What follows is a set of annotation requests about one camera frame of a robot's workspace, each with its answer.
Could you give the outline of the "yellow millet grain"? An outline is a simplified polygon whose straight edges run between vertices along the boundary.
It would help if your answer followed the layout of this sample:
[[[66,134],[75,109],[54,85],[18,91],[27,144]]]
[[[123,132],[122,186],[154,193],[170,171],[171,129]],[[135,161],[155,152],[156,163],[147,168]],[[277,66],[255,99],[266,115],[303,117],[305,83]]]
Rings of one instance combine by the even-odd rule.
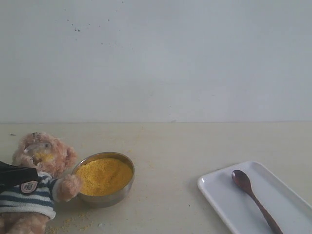
[[[105,196],[124,188],[132,179],[133,171],[119,159],[103,158],[80,166],[76,175],[82,180],[82,194]]]

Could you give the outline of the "white rectangular plastic tray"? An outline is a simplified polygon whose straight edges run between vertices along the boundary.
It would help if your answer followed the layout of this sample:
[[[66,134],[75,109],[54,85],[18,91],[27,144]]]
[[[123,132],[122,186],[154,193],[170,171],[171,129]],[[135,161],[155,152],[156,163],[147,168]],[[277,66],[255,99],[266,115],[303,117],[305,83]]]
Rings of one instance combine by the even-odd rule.
[[[233,234],[270,234],[258,206],[232,180],[241,170],[251,181],[258,200],[285,234],[312,232],[312,207],[263,164],[245,161],[201,176],[197,185]]]

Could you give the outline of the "steel bowl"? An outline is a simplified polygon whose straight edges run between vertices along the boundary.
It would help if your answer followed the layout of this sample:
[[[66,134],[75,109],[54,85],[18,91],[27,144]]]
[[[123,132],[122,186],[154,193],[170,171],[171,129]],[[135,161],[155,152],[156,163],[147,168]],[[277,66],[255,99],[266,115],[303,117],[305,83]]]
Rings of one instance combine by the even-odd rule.
[[[113,206],[113,205],[119,203],[120,201],[122,201],[128,195],[128,193],[131,189],[131,186],[133,184],[134,178],[135,178],[135,168],[134,168],[133,162],[127,156],[125,156],[121,153],[117,153],[117,152],[102,152],[102,153],[97,153],[97,154],[88,156],[76,165],[76,167],[72,171],[72,174],[76,175],[76,172],[80,166],[82,166],[88,162],[91,162],[91,161],[94,161],[97,159],[103,159],[103,158],[115,158],[115,159],[119,159],[122,162],[126,163],[128,166],[131,167],[131,169],[133,171],[133,177],[124,188],[122,188],[121,190],[119,190],[113,194],[110,194],[110,195],[89,196],[89,195],[84,195],[81,192],[78,193],[78,197],[83,202],[85,202],[86,204],[88,204],[89,206],[94,207],[94,208],[110,207],[110,206]]]

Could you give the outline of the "dark wooden spoon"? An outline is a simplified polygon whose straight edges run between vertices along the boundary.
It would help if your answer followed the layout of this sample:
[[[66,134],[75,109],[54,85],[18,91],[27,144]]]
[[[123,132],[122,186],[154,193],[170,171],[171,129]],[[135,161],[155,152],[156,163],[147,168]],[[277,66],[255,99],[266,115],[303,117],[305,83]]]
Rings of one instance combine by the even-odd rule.
[[[264,208],[264,206],[260,203],[260,201],[254,195],[249,177],[241,170],[232,171],[231,177],[232,177],[233,182],[242,191],[244,191],[247,195],[249,195],[251,199],[255,202],[255,204],[258,206],[259,210],[261,211],[262,215],[264,216],[266,222],[268,223],[273,233],[283,234],[279,225],[276,223],[276,221],[273,219],[270,213]]]

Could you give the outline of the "brown teddy bear striped shirt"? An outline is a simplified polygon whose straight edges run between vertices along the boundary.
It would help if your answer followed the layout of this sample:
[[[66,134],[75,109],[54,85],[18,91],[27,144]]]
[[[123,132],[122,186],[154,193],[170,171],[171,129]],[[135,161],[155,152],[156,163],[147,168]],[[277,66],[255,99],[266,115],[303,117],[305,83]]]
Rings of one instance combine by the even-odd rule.
[[[12,156],[12,166],[31,168],[38,177],[13,186],[0,185],[0,232],[43,234],[55,218],[55,203],[78,195],[82,182],[63,175],[77,159],[74,149],[47,133],[28,133]]]

